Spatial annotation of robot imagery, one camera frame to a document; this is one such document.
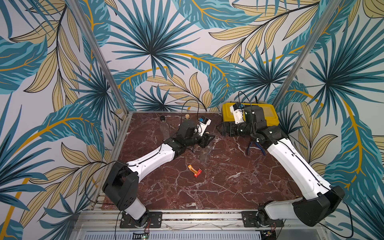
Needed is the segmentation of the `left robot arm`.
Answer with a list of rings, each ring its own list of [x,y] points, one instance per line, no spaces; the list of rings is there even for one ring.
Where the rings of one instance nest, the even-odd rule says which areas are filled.
[[[134,161],[114,163],[103,185],[103,192],[118,210],[129,215],[138,227],[144,226],[148,221],[149,212],[138,199],[140,181],[157,168],[181,156],[188,147],[207,147],[215,138],[206,132],[210,124],[211,120],[204,116],[198,118],[197,124],[185,120],[174,136],[164,140],[152,152]]]

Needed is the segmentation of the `slim glass bottle with cork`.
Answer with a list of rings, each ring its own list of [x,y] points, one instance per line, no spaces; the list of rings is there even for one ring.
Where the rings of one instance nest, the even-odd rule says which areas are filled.
[[[201,149],[200,163],[203,166],[206,166],[209,163],[211,158],[211,151],[213,150],[214,146],[215,146],[215,141],[212,141],[211,143],[209,143],[207,147]]]

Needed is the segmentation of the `glass bottle with black cap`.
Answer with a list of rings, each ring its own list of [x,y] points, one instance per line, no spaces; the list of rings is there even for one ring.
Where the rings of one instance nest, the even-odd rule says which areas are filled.
[[[160,130],[163,135],[163,141],[167,140],[170,137],[170,127],[166,122],[166,116],[160,116]]]

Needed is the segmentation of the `red bottle label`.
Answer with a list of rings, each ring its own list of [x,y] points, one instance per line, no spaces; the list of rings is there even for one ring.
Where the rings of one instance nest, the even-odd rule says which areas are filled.
[[[201,169],[194,171],[194,177],[197,178],[201,173],[202,173]]]

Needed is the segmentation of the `orange bottle label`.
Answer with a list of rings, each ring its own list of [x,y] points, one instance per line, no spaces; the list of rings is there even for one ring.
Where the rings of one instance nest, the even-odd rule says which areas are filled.
[[[195,170],[191,165],[188,165],[188,168],[189,168],[189,170],[190,170],[191,172],[193,172],[194,174],[197,174],[197,173],[198,173],[198,171]]]

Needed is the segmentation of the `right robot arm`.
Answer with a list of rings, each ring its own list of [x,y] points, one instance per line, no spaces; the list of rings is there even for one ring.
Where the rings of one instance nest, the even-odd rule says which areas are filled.
[[[273,156],[294,180],[302,196],[290,201],[272,201],[258,207],[257,226],[279,220],[299,220],[314,227],[332,214],[345,196],[333,187],[299,154],[279,127],[275,108],[268,104],[225,103],[218,131],[225,137],[250,137],[261,150]]]

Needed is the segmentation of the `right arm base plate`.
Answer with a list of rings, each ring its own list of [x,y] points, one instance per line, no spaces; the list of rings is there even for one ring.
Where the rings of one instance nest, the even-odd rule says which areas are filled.
[[[272,220],[264,212],[242,211],[241,215],[245,228],[277,228],[284,226],[283,220]]]

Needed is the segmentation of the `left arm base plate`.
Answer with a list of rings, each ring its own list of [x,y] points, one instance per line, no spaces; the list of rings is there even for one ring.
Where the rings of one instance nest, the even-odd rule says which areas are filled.
[[[133,219],[128,213],[123,212],[120,222],[121,229],[143,229],[149,227],[154,229],[161,228],[163,219],[162,212],[145,212],[139,219]]]

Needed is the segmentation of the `glass bottle with cork stopper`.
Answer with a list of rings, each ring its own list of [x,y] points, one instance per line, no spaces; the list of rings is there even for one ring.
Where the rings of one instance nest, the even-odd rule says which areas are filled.
[[[190,114],[185,114],[185,118],[184,118],[184,120],[183,120],[181,126],[182,126],[182,127],[187,127],[187,128],[189,128],[189,127],[191,127],[192,125],[193,125],[193,122],[192,122],[192,120],[191,120],[191,116],[190,116]]]

